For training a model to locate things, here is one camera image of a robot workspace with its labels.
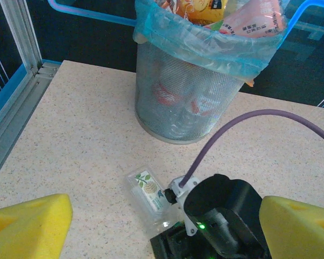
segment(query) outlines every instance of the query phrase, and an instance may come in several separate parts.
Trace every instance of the yellow foam pad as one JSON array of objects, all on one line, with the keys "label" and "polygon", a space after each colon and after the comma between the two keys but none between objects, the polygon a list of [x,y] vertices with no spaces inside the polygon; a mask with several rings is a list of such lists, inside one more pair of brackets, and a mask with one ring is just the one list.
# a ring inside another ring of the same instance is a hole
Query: yellow foam pad
[{"label": "yellow foam pad", "polygon": [[0,259],[59,258],[71,220],[67,194],[0,209]]},{"label": "yellow foam pad", "polygon": [[324,208],[267,196],[259,219],[273,259],[324,259]]}]

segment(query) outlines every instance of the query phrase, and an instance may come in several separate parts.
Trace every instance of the clear plastic box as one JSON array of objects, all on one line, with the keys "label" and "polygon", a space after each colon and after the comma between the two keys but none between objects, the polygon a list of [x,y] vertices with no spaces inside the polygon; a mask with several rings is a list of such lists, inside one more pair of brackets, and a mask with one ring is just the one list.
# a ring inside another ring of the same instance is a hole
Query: clear plastic box
[{"label": "clear plastic box", "polygon": [[178,209],[164,195],[164,188],[147,167],[140,167],[125,177],[129,199],[141,218],[148,238],[162,233],[178,222]]}]

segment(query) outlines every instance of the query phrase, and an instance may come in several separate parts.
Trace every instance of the trash bag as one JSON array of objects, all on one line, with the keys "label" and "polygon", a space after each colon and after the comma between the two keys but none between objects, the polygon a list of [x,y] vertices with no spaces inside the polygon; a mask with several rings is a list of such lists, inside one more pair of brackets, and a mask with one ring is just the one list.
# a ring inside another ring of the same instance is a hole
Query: trash bag
[{"label": "trash bag", "polygon": [[147,40],[174,58],[242,81],[258,76],[283,41],[282,33],[246,38],[211,31],[167,12],[154,0],[136,0],[135,5],[137,43]]}]

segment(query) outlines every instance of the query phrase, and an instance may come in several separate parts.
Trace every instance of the metal mesh wastebasket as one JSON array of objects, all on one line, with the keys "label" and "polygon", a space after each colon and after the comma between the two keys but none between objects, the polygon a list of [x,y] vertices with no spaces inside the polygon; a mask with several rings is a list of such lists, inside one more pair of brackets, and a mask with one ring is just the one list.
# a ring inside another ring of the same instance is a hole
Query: metal mesh wastebasket
[{"label": "metal mesh wastebasket", "polygon": [[203,138],[218,122],[243,81],[138,44],[136,115],[154,137],[173,144]]}]

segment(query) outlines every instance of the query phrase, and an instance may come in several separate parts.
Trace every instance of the beige table surface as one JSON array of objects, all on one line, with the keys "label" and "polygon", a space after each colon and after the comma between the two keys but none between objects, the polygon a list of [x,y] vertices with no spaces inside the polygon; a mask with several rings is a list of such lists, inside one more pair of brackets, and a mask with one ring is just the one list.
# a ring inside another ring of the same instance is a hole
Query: beige table surface
[{"label": "beige table surface", "polygon": [[[149,165],[167,185],[188,170],[208,139],[176,146],[146,133],[134,116],[135,77],[65,61],[0,171],[0,207],[69,194],[73,220],[61,258],[153,258],[123,177]],[[324,129],[324,109],[244,93],[219,126],[261,108],[291,111]],[[288,119],[257,117],[235,126],[196,176],[214,173],[244,179],[262,196],[324,207],[324,141]]]}]

